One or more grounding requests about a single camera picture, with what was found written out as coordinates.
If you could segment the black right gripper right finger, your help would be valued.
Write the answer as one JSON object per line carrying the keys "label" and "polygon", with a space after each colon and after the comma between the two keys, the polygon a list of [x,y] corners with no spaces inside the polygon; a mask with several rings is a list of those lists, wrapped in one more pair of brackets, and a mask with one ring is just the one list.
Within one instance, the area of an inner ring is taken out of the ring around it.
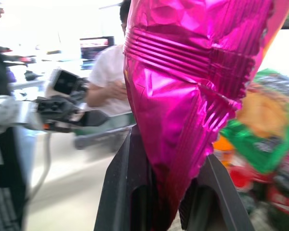
{"label": "black right gripper right finger", "polygon": [[222,163],[206,158],[179,207],[184,231],[253,231],[242,201]]}

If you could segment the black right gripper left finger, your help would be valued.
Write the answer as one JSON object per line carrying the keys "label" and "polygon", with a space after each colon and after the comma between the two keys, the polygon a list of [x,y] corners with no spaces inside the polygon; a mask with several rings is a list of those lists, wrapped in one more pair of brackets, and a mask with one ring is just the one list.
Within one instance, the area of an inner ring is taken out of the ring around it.
{"label": "black right gripper left finger", "polygon": [[157,198],[155,174],[135,125],[106,170],[94,230],[152,230]]}

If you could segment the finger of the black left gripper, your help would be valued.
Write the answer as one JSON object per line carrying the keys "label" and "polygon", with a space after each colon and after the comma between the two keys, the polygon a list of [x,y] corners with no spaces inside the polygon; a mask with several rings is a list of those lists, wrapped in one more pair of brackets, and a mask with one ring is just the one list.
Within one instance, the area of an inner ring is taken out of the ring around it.
{"label": "finger of the black left gripper", "polygon": [[100,110],[86,111],[81,119],[83,127],[98,127],[109,120],[109,115]]}

